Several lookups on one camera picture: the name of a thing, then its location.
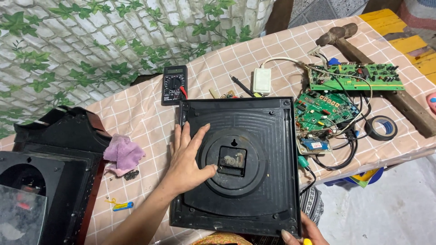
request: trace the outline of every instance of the digital multimeter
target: digital multimeter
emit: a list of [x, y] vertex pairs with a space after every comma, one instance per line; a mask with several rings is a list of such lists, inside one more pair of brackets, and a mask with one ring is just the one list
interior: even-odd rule
[[162, 105], [178, 105], [180, 100], [186, 99], [180, 87], [183, 87], [187, 93], [187, 67], [185, 65], [165, 67], [163, 70]]

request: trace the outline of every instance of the pink checkered tablecloth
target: pink checkered tablecloth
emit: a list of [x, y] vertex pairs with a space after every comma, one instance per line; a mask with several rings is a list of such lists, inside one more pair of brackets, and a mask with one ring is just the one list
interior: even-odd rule
[[[215, 89], [219, 94], [233, 90], [238, 95], [248, 97], [230, 80], [229, 73], [249, 87], [251, 72], [269, 57], [287, 56], [305, 63], [320, 63], [318, 58], [306, 55], [316, 46], [315, 40], [331, 27], [350, 22], [357, 23], [359, 30], [348, 39], [349, 42], [376, 63], [399, 65], [398, 73], [406, 90], [430, 112], [425, 95], [436, 92], [435, 85], [359, 17], [317, 21], [207, 53], [187, 64], [189, 98], [210, 99], [212, 96], [209, 94], [209, 88]], [[321, 50], [328, 58], [346, 60], [333, 46], [326, 46]], [[301, 93], [302, 69], [289, 61], [271, 61], [266, 64], [266, 68], [272, 69], [272, 93], [269, 96], [298, 96]], [[162, 76], [158, 76], [87, 107], [100, 116], [107, 132], [130, 136], [132, 141], [144, 149], [146, 156], [140, 161], [140, 174], [134, 180], [116, 179], [113, 174], [104, 176], [86, 244], [101, 244], [132, 212], [131, 209], [112, 212], [111, 204], [104, 200], [116, 198], [119, 203], [133, 201], [135, 207], [138, 207], [165, 174], [169, 164], [167, 149], [176, 123], [176, 107], [160, 105], [161, 82]], [[369, 137], [359, 140], [358, 152], [353, 162], [342, 170], [327, 171], [310, 160], [310, 167], [319, 183], [435, 153], [436, 139], [422, 137], [389, 101], [374, 97], [371, 105], [372, 112], [369, 118], [377, 115], [392, 118], [398, 125], [398, 135], [388, 142], [372, 140]], [[364, 133], [362, 126], [363, 122], [360, 122], [359, 130]], [[13, 139], [14, 136], [10, 136], [0, 140], [0, 149], [12, 149]], [[332, 140], [332, 145], [342, 143], [343, 140]], [[321, 159], [324, 163], [335, 165], [341, 163], [349, 151], [348, 148], [344, 148]], [[311, 181], [310, 174], [300, 171], [301, 185], [307, 185]], [[171, 227], [167, 212], [151, 243], [160, 241], [160, 244], [187, 245], [211, 233], [212, 231]]]

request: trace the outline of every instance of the electrical tape roll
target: electrical tape roll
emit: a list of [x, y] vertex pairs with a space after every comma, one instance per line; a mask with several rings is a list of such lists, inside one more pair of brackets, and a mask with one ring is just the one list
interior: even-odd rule
[[[383, 132], [383, 129], [376, 129], [376, 123], [381, 123], [384, 126], [385, 131]], [[375, 116], [369, 119], [365, 124], [365, 131], [368, 136], [375, 140], [386, 141], [393, 139], [397, 135], [398, 127], [394, 120], [389, 117]]]

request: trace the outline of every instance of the white power adapter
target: white power adapter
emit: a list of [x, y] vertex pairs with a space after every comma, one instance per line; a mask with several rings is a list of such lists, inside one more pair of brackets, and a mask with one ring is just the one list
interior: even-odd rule
[[263, 95], [271, 93], [271, 69], [254, 69], [253, 93], [262, 93]]

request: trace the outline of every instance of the hammer head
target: hammer head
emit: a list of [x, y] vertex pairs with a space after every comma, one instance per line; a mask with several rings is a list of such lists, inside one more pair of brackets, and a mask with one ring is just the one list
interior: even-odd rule
[[315, 43], [319, 46], [325, 46], [327, 44], [334, 45], [336, 40], [340, 38], [349, 38], [356, 34], [356, 23], [346, 24], [343, 27], [332, 27], [327, 33], [324, 33], [318, 38]]

